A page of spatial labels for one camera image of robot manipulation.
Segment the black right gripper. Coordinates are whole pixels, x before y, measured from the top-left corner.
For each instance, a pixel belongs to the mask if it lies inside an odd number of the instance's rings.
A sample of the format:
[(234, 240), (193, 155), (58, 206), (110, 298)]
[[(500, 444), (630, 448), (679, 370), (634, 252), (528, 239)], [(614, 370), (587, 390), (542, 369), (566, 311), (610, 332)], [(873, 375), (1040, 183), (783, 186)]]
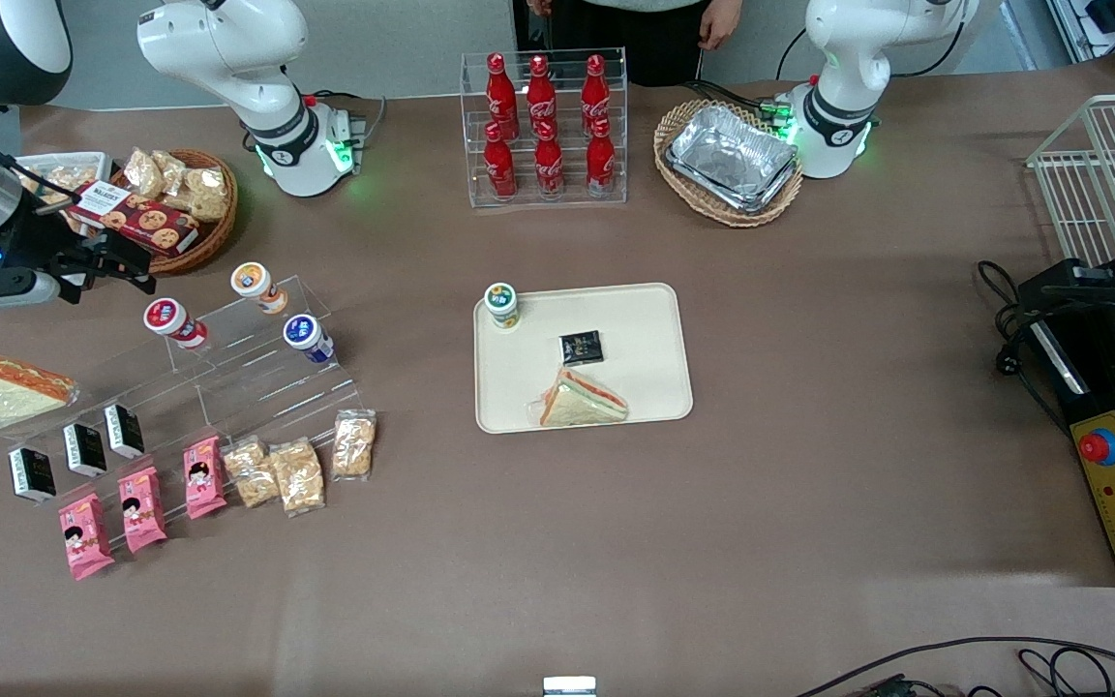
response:
[(12, 215), (0, 225), (0, 272), (8, 275), (45, 273), (54, 278), (110, 275), (154, 296), (158, 281), (151, 275), (151, 251), (119, 232), (101, 232), (90, 246), (57, 212), (43, 213), (43, 203), (22, 190)]

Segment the person's left hand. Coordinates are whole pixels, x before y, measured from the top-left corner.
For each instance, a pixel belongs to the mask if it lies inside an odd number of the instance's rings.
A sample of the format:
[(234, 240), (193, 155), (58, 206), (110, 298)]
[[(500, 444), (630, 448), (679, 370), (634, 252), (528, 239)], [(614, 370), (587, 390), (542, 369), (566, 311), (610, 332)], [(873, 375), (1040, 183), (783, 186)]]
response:
[(699, 28), (699, 48), (702, 51), (717, 51), (738, 30), (741, 13), (741, 0), (708, 1), (701, 14)]

